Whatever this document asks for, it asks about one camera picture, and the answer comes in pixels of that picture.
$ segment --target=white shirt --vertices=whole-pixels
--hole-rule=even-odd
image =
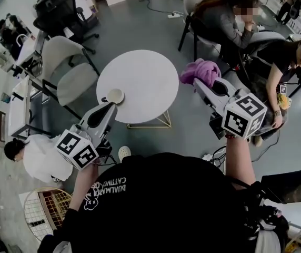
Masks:
[[[54,148],[58,139],[39,134],[28,137],[23,164],[31,177],[48,183],[51,176],[65,181],[71,175],[73,167]]]

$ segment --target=white chair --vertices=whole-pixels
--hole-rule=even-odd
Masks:
[[[88,63],[82,63],[73,67],[60,79],[57,86],[50,83],[52,74],[63,60],[76,54],[84,55]],[[99,77],[99,71],[89,58],[84,47],[63,36],[56,36],[44,44],[42,61],[43,70],[39,79],[42,80],[43,92],[57,100],[60,105],[74,116],[81,119],[78,114],[66,105],[81,96]],[[57,96],[47,86],[55,89]]]
[[[184,30],[183,30],[183,34],[181,37],[180,45],[178,47],[178,51],[180,52],[182,49],[182,45],[183,45],[184,39],[186,37],[186,34],[188,32],[191,32],[194,35],[194,61],[197,59],[197,42],[199,40],[206,45],[217,45],[217,43],[215,43],[215,42],[212,42],[201,36],[198,36],[196,33],[194,33],[194,30],[190,26],[191,21],[192,21],[191,15],[195,9],[196,4],[198,4],[201,1],[202,0],[183,0],[184,15],[186,16],[186,26],[184,27]]]

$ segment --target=purple cloth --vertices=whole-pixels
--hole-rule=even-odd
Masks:
[[[193,84],[194,78],[200,79],[207,87],[212,88],[215,79],[220,77],[220,70],[216,63],[204,61],[202,58],[189,63],[185,71],[179,77],[182,83]]]

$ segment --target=backpack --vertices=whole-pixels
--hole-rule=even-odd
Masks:
[[[292,19],[296,19],[299,17],[300,10],[301,10],[301,0],[293,0],[293,5],[291,6],[291,9],[289,11],[289,15]]]

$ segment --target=wire basket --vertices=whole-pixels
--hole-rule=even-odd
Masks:
[[[26,197],[24,218],[39,241],[62,226],[71,198],[67,192],[53,187],[35,189]]]

